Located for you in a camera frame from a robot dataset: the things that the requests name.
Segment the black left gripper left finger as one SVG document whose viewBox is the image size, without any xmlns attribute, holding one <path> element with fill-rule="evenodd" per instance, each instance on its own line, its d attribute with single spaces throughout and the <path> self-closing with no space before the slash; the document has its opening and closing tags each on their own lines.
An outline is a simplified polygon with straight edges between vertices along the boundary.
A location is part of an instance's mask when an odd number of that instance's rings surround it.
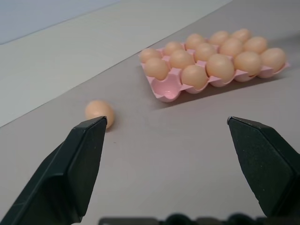
<svg viewBox="0 0 300 225">
<path fill-rule="evenodd" d="M 72 225 L 86 215 L 107 118 L 81 122 L 34 172 L 0 225 Z"/>
</svg>

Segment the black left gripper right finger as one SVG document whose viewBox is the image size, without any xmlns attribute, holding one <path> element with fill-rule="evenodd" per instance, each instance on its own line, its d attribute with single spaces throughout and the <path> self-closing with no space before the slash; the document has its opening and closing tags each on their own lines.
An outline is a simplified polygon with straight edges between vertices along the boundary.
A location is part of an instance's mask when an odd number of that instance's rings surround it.
<svg viewBox="0 0 300 225">
<path fill-rule="evenodd" d="M 268 217 L 300 218 L 300 154 L 272 127 L 227 120 L 241 170 Z"/>
</svg>

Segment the loose beige egg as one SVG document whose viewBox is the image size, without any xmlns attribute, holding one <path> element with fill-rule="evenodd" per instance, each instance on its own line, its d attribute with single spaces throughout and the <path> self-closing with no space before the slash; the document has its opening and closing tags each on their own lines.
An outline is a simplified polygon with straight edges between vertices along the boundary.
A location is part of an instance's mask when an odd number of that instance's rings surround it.
<svg viewBox="0 0 300 225">
<path fill-rule="evenodd" d="M 88 103 L 85 108 L 85 117 L 90 120 L 96 117 L 105 116 L 107 118 L 107 126 L 109 129 L 115 119 L 115 113 L 112 107 L 106 101 L 95 100 Z"/>
</svg>

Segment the pink plastic egg tray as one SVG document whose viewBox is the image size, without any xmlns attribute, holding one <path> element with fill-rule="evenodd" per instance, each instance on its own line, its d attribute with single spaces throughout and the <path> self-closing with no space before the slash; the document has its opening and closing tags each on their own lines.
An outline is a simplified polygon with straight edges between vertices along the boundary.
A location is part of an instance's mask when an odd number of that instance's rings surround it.
<svg viewBox="0 0 300 225">
<path fill-rule="evenodd" d="M 213 45 L 217 51 L 216 54 L 220 54 L 219 53 L 219 47 L 217 45 Z M 149 85 L 151 87 L 151 90 L 154 94 L 154 96 L 160 100 L 160 101 L 163 101 L 163 102 L 172 102 L 174 101 L 175 99 L 178 98 L 178 96 L 180 95 L 180 93 L 182 91 L 186 91 L 190 94 L 197 94 L 197 93 L 200 93 L 202 92 L 207 86 L 211 85 L 213 87 L 224 87 L 228 84 L 230 84 L 232 81 L 237 81 L 237 82 L 248 82 L 250 80 L 252 80 L 253 78 L 255 77 L 259 77 L 259 78 L 262 78 L 262 79 L 265 79 L 265 78 L 270 78 L 270 77 L 273 77 L 274 75 L 280 73 L 282 70 L 284 70 L 286 67 L 289 66 L 289 64 L 285 63 L 285 65 L 277 72 L 273 72 L 273 69 L 270 68 L 270 67 L 266 67 L 266 66 L 262 66 L 262 69 L 260 71 L 260 73 L 258 73 L 257 75 L 254 75 L 254 76 L 249 76 L 249 74 L 247 72 L 244 72 L 244 71 L 241 71 L 241 70 L 238 70 L 236 68 L 235 69 L 235 74 L 234 74 L 234 77 L 231 81 L 227 82 L 227 83 L 224 83 L 220 78 L 217 78 L 217 77 L 214 77 L 214 76 L 209 76 L 208 74 L 208 82 L 207 84 L 200 90 L 196 90 L 194 87 L 192 86 L 189 86 L 189 85 L 185 85 L 185 84 L 182 84 L 181 83 L 181 72 L 183 69 L 179 69 L 179 68 L 173 68 L 170 66 L 169 64 L 169 59 L 170 59 L 170 56 L 166 56 L 163 54 L 163 49 L 164 48 L 161 48 L 161 49 L 156 49 L 158 51 L 161 52 L 162 54 L 162 60 L 164 60 L 170 71 L 167 75 L 167 77 L 160 81 L 154 77 L 148 77 L 146 74 L 146 78 L 149 82 Z M 191 54 L 194 58 L 194 52 L 195 50 L 192 50 L 192 49 L 185 49 L 186 52 L 188 52 L 189 54 Z M 233 57 L 231 56 L 227 56 L 229 57 L 232 62 L 234 60 Z M 205 68 L 206 70 L 206 61 L 195 61 L 195 65 L 198 65 L 198 66 L 201 66 L 203 68 Z M 145 63 L 141 63 L 141 66 L 143 68 L 143 71 L 144 71 L 144 66 L 145 66 Z"/>
</svg>

